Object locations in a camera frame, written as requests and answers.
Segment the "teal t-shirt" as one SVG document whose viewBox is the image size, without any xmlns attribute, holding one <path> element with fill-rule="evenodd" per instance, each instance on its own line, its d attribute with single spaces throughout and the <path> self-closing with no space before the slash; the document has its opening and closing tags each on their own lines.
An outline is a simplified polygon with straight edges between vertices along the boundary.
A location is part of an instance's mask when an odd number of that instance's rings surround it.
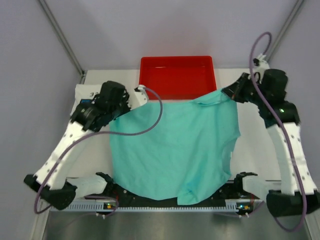
<svg viewBox="0 0 320 240">
<path fill-rule="evenodd" d="M 220 91 L 187 102 L 150 102 L 109 127 L 114 180 L 138 196 L 193 205 L 231 177 L 238 110 Z"/>
</svg>

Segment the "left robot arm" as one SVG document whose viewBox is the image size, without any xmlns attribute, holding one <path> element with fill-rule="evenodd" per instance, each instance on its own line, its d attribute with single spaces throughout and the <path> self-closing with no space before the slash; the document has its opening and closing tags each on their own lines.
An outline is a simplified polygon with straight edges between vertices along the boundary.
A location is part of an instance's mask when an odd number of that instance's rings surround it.
<svg viewBox="0 0 320 240">
<path fill-rule="evenodd" d="M 107 81 L 92 100 L 77 105 L 49 159 L 23 180 L 37 193 L 37 200 L 43 199 L 57 210 L 64 210 L 78 198 L 98 194 L 106 199 L 113 194 L 114 187 L 107 174 L 98 172 L 89 177 L 68 178 L 68 173 L 86 148 L 86 139 L 131 110 L 129 97 L 124 85 Z"/>
</svg>

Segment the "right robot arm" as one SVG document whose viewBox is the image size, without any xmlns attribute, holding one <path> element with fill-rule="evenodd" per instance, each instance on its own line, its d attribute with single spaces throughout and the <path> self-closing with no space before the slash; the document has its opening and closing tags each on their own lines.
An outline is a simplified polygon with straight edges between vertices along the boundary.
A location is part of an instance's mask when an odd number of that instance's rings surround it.
<svg viewBox="0 0 320 240">
<path fill-rule="evenodd" d="M 281 183 L 273 188 L 257 174 L 241 172 L 238 176 L 242 179 L 233 185 L 233 192 L 239 198 L 252 193 L 266 203 L 275 218 L 313 213 L 320 207 L 320 193 L 303 151 L 297 108 L 285 99 L 288 77 L 280 69 L 267 69 L 256 76 L 253 83 L 251 76 L 243 73 L 222 92 L 237 103 L 258 107 L 275 149 Z"/>
</svg>

